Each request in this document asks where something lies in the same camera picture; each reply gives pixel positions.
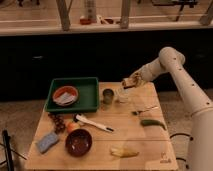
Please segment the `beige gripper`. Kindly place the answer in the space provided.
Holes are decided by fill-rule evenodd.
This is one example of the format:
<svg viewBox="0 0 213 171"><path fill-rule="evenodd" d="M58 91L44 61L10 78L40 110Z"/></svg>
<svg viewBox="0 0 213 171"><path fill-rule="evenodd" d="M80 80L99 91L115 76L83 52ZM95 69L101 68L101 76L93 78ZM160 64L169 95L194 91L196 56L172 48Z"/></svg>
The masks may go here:
<svg viewBox="0 0 213 171"><path fill-rule="evenodd" d="M140 71L135 71L130 75L130 78L123 78L122 80L123 87L132 86L139 87L145 84L145 81L142 79L142 75Z"/></svg>

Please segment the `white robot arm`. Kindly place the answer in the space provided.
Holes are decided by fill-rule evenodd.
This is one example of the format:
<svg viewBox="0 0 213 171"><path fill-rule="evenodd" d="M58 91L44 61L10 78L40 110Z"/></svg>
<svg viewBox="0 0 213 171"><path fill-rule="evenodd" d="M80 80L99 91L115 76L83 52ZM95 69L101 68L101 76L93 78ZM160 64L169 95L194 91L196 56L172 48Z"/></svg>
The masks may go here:
<svg viewBox="0 0 213 171"><path fill-rule="evenodd" d="M158 57L122 80L125 88L137 87L169 73L192 117L186 171L213 171L213 101L184 69L185 56L164 47Z"/></svg>

